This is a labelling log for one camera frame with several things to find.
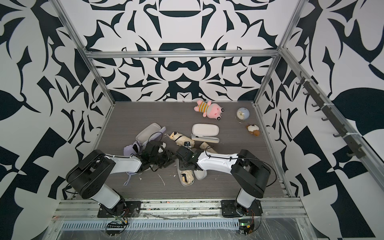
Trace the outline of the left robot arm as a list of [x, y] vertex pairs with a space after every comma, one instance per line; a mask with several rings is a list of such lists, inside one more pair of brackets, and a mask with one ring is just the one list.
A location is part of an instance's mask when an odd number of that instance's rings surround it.
[[92, 199], [118, 215], [126, 208], [125, 199], [106, 185], [110, 175], [138, 174], [152, 167], [166, 168], [175, 160], [176, 155], [160, 141], [150, 141], [142, 152], [130, 156], [113, 156], [94, 150], [67, 173], [66, 181], [83, 199]]

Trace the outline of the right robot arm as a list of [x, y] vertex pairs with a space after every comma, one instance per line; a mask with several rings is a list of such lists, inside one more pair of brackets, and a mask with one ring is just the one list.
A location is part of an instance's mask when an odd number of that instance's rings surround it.
[[225, 155], [205, 150], [193, 152], [179, 147], [176, 154], [181, 170], [217, 171], [232, 175], [241, 187], [237, 204], [245, 209], [250, 208], [254, 200], [264, 197], [272, 167], [248, 150]]

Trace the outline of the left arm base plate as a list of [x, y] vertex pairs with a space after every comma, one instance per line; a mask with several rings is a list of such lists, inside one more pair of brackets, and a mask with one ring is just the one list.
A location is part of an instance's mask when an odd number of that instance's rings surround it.
[[124, 203], [120, 201], [112, 209], [100, 205], [97, 217], [101, 219], [113, 217], [135, 218], [140, 214], [141, 204], [141, 201], [125, 201]]

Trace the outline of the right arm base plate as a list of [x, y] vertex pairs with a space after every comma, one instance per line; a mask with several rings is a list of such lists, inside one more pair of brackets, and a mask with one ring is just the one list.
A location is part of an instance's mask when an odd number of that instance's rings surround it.
[[249, 208], [245, 208], [236, 200], [221, 200], [222, 216], [224, 218], [240, 218], [262, 216], [263, 209], [259, 200], [254, 200]]

